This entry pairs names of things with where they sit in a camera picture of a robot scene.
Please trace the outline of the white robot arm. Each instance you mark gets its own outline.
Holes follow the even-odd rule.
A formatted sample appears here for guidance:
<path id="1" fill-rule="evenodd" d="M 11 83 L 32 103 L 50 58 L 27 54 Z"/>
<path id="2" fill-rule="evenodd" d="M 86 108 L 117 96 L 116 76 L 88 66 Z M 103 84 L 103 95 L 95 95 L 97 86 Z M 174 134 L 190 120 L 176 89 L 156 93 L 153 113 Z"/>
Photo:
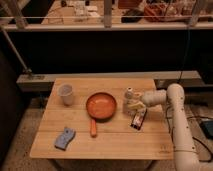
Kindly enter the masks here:
<path id="1" fill-rule="evenodd" d="M 184 109 L 185 93 L 180 84 L 173 83 L 166 90 L 143 93 L 136 93 L 129 87 L 124 97 L 126 108 L 135 113 L 139 110 L 146 112 L 149 107 L 168 102 L 173 109 L 173 149 L 176 171 L 200 171 L 198 154 Z"/>

